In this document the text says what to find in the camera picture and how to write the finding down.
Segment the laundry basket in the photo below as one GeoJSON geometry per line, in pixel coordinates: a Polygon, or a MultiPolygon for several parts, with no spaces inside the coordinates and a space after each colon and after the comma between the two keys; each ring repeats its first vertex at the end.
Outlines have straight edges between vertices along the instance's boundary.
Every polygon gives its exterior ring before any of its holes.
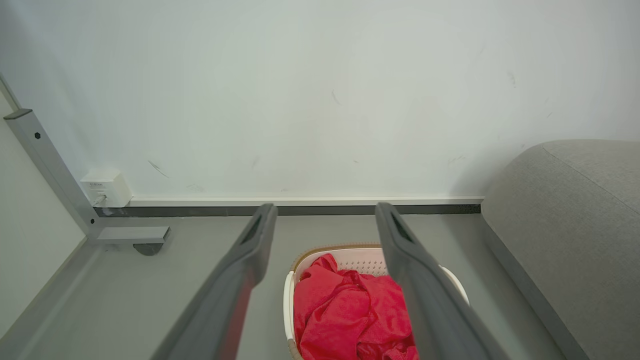
{"type": "MultiPolygon", "coordinates": [[[[284,282],[283,314],[284,331],[289,343],[289,351],[294,360],[303,360],[296,346],[296,337],[293,327],[293,292],[300,275],[311,266],[311,264],[322,255],[331,254],[338,263],[338,270],[357,270],[361,274],[373,276],[388,275],[385,257],[379,243],[352,243],[346,245],[333,245],[317,247],[304,252],[293,263],[291,271],[284,282]]],[[[458,278],[444,266],[440,266],[450,278],[451,282],[460,291],[467,304],[469,299],[465,289],[460,284],[458,278]]]]}

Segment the white power socket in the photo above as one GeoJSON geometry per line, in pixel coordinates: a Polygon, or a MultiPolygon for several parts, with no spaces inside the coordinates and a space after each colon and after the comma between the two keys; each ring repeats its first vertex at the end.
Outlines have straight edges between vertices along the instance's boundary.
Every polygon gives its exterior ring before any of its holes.
{"type": "Polygon", "coordinates": [[[90,202],[106,196],[106,200],[95,205],[97,208],[124,208],[132,197],[124,176],[115,169],[92,170],[80,183],[90,202]]]}

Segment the gray sofa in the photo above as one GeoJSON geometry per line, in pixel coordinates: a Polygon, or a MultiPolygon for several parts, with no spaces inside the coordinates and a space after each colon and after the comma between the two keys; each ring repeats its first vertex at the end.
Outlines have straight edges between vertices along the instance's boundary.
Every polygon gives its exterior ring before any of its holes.
{"type": "Polygon", "coordinates": [[[481,207],[489,246],[569,360],[640,359],[640,142],[532,147],[481,207]]]}

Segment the gray floor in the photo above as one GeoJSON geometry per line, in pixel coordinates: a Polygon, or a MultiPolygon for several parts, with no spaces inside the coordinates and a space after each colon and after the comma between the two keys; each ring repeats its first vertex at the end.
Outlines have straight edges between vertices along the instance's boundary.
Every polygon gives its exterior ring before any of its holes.
{"type": "MultiPolygon", "coordinates": [[[[480,215],[408,215],[408,225],[464,285],[471,306],[512,359],[563,359],[542,323],[479,238],[480,215]]],[[[32,359],[148,359],[226,253],[248,218],[113,219],[166,224],[153,257],[105,246],[50,326],[32,359]]],[[[291,263],[320,245],[378,241],[373,216],[280,217],[264,280],[253,290],[238,359],[290,359],[282,292],[291,263]]]]}

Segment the red towel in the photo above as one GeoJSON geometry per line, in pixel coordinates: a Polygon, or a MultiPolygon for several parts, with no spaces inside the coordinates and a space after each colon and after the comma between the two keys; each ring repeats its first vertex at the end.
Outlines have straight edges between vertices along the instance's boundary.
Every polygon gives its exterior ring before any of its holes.
{"type": "Polygon", "coordinates": [[[302,273],[293,304],[304,360],[418,360],[402,290],[391,276],[338,271],[327,254],[302,273]]]}

